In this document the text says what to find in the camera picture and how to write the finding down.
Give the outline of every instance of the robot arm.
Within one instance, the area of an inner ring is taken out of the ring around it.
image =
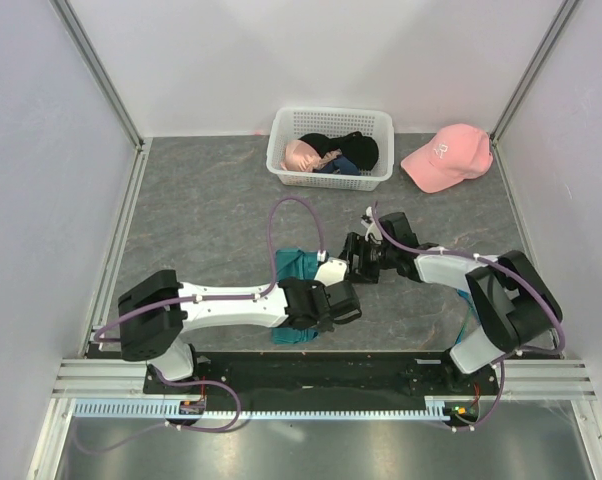
[[[173,305],[169,310],[151,310],[121,325],[121,357],[131,362],[149,362],[168,380],[190,377],[193,351],[180,335],[191,330],[222,325],[259,325],[333,330],[361,316],[352,284],[344,280],[346,262],[329,259],[319,266],[313,280],[287,278],[267,295],[255,300],[223,300],[223,297],[260,293],[268,285],[243,288],[204,287],[177,282],[174,270],[162,270],[119,298],[124,315],[157,301],[176,297],[202,298]],[[221,299],[204,300],[214,296]]]
[[[551,328],[541,307],[516,282],[477,261],[444,255],[435,244],[419,244],[405,214],[392,213],[379,219],[383,229],[398,242],[423,250],[413,255],[383,239],[368,209],[362,217],[364,236],[348,234],[340,258],[347,260],[353,283],[377,283],[380,270],[396,269],[401,276],[422,283],[446,285],[467,292],[475,305],[480,327],[449,351],[462,375],[471,374],[510,354]],[[559,320],[561,309],[536,270],[519,251],[484,256],[517,273],[539,292]]]

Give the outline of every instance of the white backdrop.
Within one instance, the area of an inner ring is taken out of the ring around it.
[[[502,151],[568,348],[602,401],[602,0],[581,3]]]
[[[26,477],[77,354],[133,159],[50,2],[0,1],[1,480]]]
[[[559,0],[71,0],[146,136],[267,132],[286,105],[491,129]]]

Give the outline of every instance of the pink cap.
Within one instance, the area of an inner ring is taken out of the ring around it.
[[[483,130],[459,123],[442,128],[434,138],[401,162],[414,183],[426,193],[478,178],[492,165],[490,140]]]

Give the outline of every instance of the gray marble floor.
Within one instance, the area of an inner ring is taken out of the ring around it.
[[[266,170],[267,137],[160,138],[152,144],[115,299],[156,270],[174,268],[201,285],[267,283],[265,228],[269,209],[295,194],[320,211],[327,248],[338,255],[360,215],[378,200],[379,213],[403,210],[422,242],[485,254],[521,248],[497,165],[482,178],[428,195],[399,162],[431,135],[397,135],[395,171],[374,192],[287,187]],[[316,250],[312,218],[284,205],[274,225],[277,248]],[[198,350],[437,350],[449,347],[467,307],[451,289],[422,285],[382,272],[379,285],[358,285],[363,317],[311,343],[275,346],[256,326],[198,330]]]

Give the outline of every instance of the clothing item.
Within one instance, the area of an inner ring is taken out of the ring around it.
[[[332,140],[322,133],[308,133],[302,136],[299,140],[307,143],[316,150],[320,157],[323,157],[326,153],[337,150],[339,147],[333,144]]]
[[[276,253],[277,280],[295,277],[310,280],[317,275],[317,252],[304,252],[298,248],[282,248]],[[305,343],[314,340],[319,332],[314,328],[295,330],[290,327],[272,329],[272,342],[276,344]]]
[[[341,175],[361,175],[357,166],[345,156],[340,155],[325,167],[315,170],[316,173],[340,173]]]
[[[329,138],[322,133],[308,133],[300,140],[314,148],[321,157],[328,152],[341,150],[343,155],[359,170],[372,170],[379,161],[377,142],[359,131],[336,138]]]
[[[343,155],[359,170],[370,171],[379,161],[379,146],[372,137],[361,132],[347,135],[339,144]]]
[[[474,306],[474,302],[472,301],[470,294],[468,292],[464,292],[463,290],[457,290],[457,294],[467,302],[468,307],[470,307],[470,310],[472,310],[472,314],[478,319],[479,314],[477,313],[477,309]]]
[[[314,328],[295,330],[290,327],[272,329],[272,343],[277,345],[293,345],[295,343],[307,343],[319,336]]]
[[[292,140],[285,147],[285,157],[281,162],[281,168],[293,172],[312,172],[323,168],[339,155],[341,155],[341,151],[334,150],[321,158],[309,144],[301,140]]]
[[[401,168],[426,193],[440,192],[463,180],[478,178],[490,165],[488,134],[464,124],[442,128],[429,143],[401,162]]]

